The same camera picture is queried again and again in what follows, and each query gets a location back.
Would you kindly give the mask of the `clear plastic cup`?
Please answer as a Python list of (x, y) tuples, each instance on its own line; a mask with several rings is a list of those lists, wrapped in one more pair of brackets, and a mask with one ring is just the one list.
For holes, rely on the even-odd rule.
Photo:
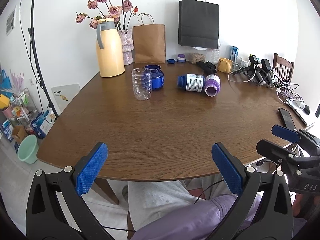
[(132, 87), (135, 98), (149, 100), (152, 93), (152, 73), (146, 68), (135, 68), (131, 71)]

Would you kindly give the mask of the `green plastic bucket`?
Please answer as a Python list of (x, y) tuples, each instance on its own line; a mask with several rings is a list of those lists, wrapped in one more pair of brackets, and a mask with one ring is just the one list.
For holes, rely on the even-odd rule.
[(35, 135), (29, 135), (23, 139), (18, 148), (18, 159), (22, 162), (33, 164), (37, 161), (39, 145)]

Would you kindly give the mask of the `wooden chair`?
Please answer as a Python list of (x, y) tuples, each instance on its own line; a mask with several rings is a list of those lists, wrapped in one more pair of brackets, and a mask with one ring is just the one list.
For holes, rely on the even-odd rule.
[(283, 79), (285, 81), (291, 81), (294, 66), (294, 62), (289, 62), (287, 61), (287, 59), (280, 57), (277, 53), (274, 53), (272, 71), (280, 79)]

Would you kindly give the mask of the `blue white carton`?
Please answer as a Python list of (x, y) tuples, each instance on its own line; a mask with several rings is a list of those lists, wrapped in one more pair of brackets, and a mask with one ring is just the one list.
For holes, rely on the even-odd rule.
[(39, 113), (31, 122), (31, 126), (39, 139), (44, 139), (55, 121), (55, 115), (52, 111), (47, 110), (45, 113)]

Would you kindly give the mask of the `cardboard box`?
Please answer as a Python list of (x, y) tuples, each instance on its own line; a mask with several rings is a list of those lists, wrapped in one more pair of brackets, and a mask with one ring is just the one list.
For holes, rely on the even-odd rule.
[(17, 125), (12, 130), (12, 137), (18, 144), (20, 144), (27, 136), (28, 133), (26, 132), (24, 126)]

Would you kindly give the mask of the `purple white bottle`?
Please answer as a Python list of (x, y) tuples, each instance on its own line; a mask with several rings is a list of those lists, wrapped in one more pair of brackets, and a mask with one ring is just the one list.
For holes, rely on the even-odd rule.
[(216, 74), (210, 74), (206, 77), (204, 82), (204, 92), (207, 96), (216, 96), (221, 89), (220, 78)]

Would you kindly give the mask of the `black gloves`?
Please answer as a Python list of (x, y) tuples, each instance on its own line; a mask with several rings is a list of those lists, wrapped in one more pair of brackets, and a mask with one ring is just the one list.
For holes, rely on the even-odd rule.
[(204, 71), (204, 74), (206, 75), (217, 73), (216, 66), (213, 65), (210, 61), (207, 61), (207, 62), (197, 61), (196, 65), (200, 67)]

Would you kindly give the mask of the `blue labelled pill bottle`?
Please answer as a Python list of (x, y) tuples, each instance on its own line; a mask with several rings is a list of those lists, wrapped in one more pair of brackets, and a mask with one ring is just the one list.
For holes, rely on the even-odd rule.
[(177, 87), (190, 92), (202, 92), (205, 78), (199, 74), (185, 74), (177, 78)]

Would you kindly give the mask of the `clear jar of oats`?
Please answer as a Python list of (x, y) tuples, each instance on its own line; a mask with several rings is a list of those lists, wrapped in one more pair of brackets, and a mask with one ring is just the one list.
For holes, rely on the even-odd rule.
[(189, 62), (191, 64), (196, 64), (199, 61), (204, 62), (206, 59), (206, 56), (204, 54), (201, 53), (190, 53), (189, 54)]

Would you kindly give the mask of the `blue bottle cap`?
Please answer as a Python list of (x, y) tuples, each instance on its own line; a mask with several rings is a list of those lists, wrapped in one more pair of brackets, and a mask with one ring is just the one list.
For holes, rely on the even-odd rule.
[(175, 64), (175, 63), (176, 63), (176, 60), (175, 60), (175, 59), (168, 59), (168, 60), (167, 60), (167, 63), (168, 63), (168, 64)]

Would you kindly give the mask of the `blue glass jar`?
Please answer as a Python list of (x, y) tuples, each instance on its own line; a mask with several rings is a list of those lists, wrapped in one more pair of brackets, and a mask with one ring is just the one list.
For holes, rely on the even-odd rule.
[(149, 64), (144, 67), (151, 71), (152, 90), (159, 90), (164, 86), (164, 73), (161, 66), (157, 64)]

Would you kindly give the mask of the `yellow thermos jug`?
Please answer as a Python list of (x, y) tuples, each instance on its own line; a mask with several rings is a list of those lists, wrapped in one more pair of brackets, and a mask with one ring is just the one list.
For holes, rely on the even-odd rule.
[(98, 20), (96, 51), (100, 76), (115, 77), (125, 72), (120, 35), (113, 18)]

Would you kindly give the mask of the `brown paper bag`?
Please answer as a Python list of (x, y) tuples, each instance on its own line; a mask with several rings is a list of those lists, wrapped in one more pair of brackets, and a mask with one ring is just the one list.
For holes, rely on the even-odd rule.
[(140, 13), (133, 26), (135, 63), (165, 63), (165, 25), (156, 24), (150, 14)]

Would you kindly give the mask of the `pink ribbed vase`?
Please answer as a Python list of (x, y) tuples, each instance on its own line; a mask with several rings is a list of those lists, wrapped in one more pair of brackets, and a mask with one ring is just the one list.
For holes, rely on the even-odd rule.
[(121, 38), (124, 65), (126, 66), (129, 64), (132, 64), (133, 63), (132, 51), (134, 50), (132, 30), (131, 29), (119, 30), (118, 33)]

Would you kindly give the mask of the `dried pink roses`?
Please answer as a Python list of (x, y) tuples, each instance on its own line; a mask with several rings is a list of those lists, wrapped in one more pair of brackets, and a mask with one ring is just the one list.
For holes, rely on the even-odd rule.
[(111, 0), (89, 0), (87, 2), (89, 10), (97, 10), (98, 15), (91, 17), (86, 13), (76, 13), (75, 22), (81, 23), (85, 19), (89, 19), (89, 26), (96, 29), (100, 20), (111, 18), (117, 30), (127, 30), (131, 18), (138, 13), (138, 7), (134, 6), (129, 0), (121, 0), (120, 5), (112, 3)]

